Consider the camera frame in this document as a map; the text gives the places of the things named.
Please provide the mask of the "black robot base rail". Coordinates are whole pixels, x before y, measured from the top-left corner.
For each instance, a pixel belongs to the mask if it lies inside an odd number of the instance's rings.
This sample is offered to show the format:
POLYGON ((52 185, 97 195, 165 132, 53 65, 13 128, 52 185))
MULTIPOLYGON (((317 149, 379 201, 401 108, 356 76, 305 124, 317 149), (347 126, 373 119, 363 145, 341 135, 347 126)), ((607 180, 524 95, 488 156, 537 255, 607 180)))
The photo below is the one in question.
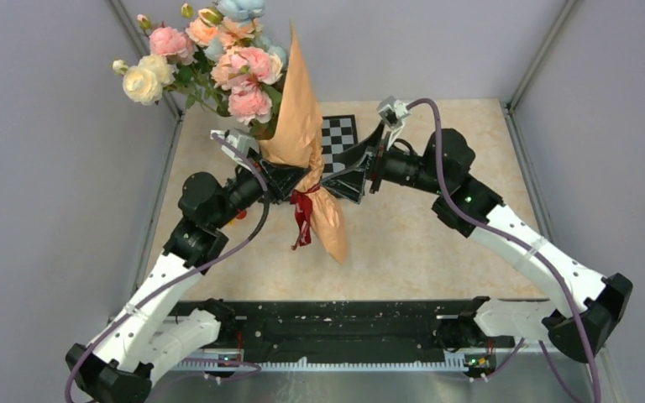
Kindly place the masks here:
POLYGON ((442 363, 451 353, 511 348, 511 336, 488 337, 472 319, 485 298, 441 301, 179 302, 178 322, 211 312, 221 330, 209 348, 231 348, 250 363, 442 363))

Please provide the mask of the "dark red ribbon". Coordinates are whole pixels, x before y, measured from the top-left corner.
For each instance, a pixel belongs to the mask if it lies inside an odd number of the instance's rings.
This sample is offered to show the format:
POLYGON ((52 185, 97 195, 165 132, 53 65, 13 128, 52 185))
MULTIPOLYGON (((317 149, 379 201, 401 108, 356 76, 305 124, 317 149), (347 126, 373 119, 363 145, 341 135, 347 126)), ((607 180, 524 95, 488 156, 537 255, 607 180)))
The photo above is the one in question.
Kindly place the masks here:
POLYGON ((291 249, 293 251, 300 247, 307 246, 311 241, 311 222, 313 204, 310 194, 318 191, 320 184, 312 186, 307 191, 294 190, 291 193, 290 204, 295 207, 294 218, 298 226, 298 234, 291 249))

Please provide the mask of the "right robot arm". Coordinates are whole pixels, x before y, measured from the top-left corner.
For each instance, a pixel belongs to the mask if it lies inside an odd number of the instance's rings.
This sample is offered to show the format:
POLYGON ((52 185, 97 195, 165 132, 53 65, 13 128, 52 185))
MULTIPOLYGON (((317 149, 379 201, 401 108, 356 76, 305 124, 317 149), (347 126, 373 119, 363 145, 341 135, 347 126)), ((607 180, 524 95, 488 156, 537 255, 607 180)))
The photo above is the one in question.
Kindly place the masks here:
POLYGON ((526 338, 552 344, 560 353, 588 363, 621 321, 632 282, 603 275, 541 236, 471 175, 475 152, 455 129, 433 133, 422 154, 387 144, 379 125, 362 143, 335 157, 343 166, 323 186, 352 202, 383 182, 435 195, 437 218, 467 239, 496 253, 543 292, 539 300, 475 298, 443 324, 445 348, 480 346, 490 338, 526 338))

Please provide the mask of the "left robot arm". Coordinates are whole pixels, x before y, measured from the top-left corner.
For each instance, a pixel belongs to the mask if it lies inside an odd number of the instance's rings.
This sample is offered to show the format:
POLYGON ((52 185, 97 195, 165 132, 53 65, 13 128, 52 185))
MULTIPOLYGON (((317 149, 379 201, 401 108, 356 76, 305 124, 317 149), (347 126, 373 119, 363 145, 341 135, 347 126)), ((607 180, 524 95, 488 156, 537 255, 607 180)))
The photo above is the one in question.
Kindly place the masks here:
POLYGON ((290 196, 308 172, 262 158, 245 164, 225 184, 208 172, 185 180, 181 220, 153 270, 105 329, 68 351, 66 401, 76 385, 96 402, 145 402, 158 381, 195 350, 234 340, 233 316, 219 302, 211 311, 196 309, 176 325, 161 326, 210 268, 253 240, 270 204, 290 196))

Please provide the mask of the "orange paper bouquet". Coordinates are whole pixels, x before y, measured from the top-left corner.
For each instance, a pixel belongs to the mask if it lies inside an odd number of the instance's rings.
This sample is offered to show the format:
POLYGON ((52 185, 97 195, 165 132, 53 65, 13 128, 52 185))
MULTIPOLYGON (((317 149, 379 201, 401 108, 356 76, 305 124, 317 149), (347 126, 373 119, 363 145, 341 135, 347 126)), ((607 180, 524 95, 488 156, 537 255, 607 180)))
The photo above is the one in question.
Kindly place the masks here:
POLYGON ((322 187, 323 117, 297 33, 281 47, 263 32, 263 1, 216 1, 198 11, 187 33, 213 62, 214 88, 228 96, 228 111, 258 141, 270 163, 307 168, 295 190, 312 194, 311 238, 342 264, 349 242, 342 207, 322 187))

